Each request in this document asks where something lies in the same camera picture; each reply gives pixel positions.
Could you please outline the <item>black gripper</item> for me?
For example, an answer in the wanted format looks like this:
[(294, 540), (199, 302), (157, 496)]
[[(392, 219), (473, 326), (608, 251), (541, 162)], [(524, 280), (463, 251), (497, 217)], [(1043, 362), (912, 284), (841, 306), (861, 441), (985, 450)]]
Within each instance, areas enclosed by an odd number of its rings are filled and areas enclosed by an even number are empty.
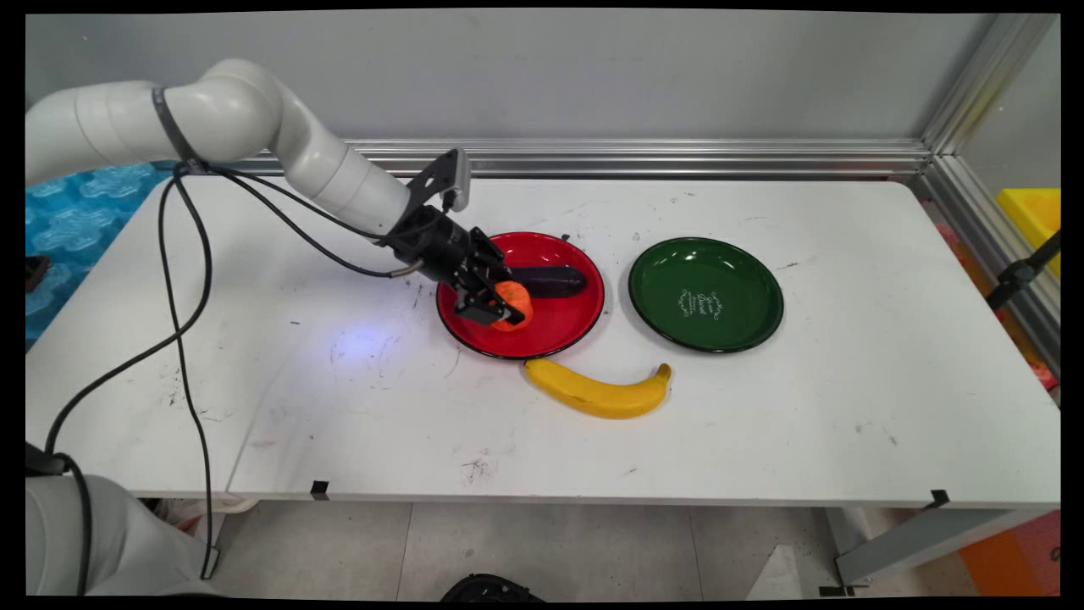
[(505, 254), (479, 228), (466, 230), (431, 205), (408, 213), (383, 239), (395, 258), (420, 262), (426, 278), (456, 288), (456, 315), (489, 325), (509, 316), (498, 283), (514, 281)]

